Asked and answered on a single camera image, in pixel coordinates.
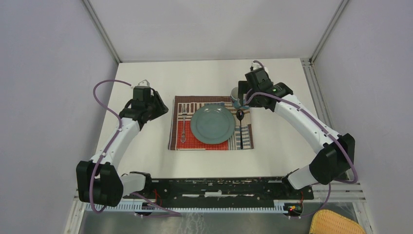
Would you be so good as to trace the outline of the blue ceramic mug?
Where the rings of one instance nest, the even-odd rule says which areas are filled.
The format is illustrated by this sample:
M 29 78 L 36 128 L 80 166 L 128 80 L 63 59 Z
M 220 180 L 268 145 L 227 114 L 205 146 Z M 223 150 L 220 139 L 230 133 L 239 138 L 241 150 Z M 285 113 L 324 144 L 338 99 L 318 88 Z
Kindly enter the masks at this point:
M 234 87 L 234 88 L 231 90 L 230 100 L 231 100 L 231 103 L 232 103 L 233 107 L 234 107 L 236 110 L 239 110 L 239 109 L 248 110 L 248 109 L 249 109 L 249 106 L 242 106 L 242 105 L 240 104 L 240 99 L 239 99 L 239 97 L 238 97 L 238 87 Z

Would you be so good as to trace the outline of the black spoon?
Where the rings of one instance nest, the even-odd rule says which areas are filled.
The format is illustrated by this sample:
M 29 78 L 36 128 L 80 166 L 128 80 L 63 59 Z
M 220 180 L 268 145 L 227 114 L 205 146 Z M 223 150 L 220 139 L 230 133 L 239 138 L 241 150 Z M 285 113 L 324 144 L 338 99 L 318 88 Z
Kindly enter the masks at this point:
M 244 118 L 244 112 L 242 109 L 238 109 L 236 113 L 236 117 L 239 120 L 240 123 L 240 149 L 242 150 L 244 148 L 243 144 L 243 135 L 242 135 L 242 120 Z

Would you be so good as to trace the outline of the ornate silver fork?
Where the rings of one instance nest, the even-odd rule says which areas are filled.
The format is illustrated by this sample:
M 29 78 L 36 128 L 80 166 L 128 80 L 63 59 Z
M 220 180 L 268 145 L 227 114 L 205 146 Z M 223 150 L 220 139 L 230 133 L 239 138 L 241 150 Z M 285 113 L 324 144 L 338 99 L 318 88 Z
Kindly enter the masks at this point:
M 181 132 L 181 138 L 180 141 L 181 143 L 185 143 L 186 141 L 186 118 L 188 115 L 188 110 L 187 110 L 187 104 L 184 103 L 183 104 L 183 108 L 182 108 L 182 120 L 183 120 L 183 125 L 182 125 L 182 132 Z

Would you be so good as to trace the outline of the striped patchwork placemat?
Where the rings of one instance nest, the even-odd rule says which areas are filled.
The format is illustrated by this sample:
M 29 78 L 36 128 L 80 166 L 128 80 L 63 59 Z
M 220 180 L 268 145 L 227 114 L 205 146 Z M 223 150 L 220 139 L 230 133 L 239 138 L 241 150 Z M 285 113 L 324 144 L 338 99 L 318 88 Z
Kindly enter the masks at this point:
M 242 120 L 236 113 L 229 96 L 176 96 L 168 149 L 253 149 L 250 111 Z

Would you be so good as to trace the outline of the teal ceramic plate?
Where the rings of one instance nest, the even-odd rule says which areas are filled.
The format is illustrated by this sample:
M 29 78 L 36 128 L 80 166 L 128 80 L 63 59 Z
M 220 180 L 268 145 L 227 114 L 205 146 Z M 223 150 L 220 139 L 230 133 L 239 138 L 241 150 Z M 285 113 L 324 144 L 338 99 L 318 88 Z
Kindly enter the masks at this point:
M 224 106 L 207 104 L 191 117 L 190 130 L 194 137 L 208 145 L 221 144 L 235 132 L 235 118 Z

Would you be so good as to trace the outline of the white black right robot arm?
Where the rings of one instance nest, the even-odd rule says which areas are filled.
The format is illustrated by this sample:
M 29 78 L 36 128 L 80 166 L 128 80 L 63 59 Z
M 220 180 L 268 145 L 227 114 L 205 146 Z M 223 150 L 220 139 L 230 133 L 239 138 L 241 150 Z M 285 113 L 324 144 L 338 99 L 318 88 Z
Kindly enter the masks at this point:
M 265 108 L 284 118 L 312 147 L 316 156 L 312 162 L 290 172 L 282 182 L 282 195 L 294 199 L 301 189 L 313 185 L 327 185 L 354 167 L 355 139 L 350 134 L 340 134 L 316 118 L 282 82 L 274 84 L 263 67 L 250 68 L 245 81 L 238 83 L 240 104 L 250 108 Z

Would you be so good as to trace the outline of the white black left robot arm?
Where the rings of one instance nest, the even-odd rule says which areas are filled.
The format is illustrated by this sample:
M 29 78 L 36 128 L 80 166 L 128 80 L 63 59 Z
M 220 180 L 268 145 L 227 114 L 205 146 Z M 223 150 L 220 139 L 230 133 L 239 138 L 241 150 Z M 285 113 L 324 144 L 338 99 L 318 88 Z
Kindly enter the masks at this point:
M 149 86 L 135 86 L 130 99 L 119 114 L 118 124 L 106 144 L 88 161 L 76 166 L 77 191 L 80 201 L 91 206 L 115 207 L 133 192 L 141 198 L 152 195 L 150 174 L 130 172 L 121 176 L 119 163 L 132 140 L 143 126 L 168 112 L 159 93 Z

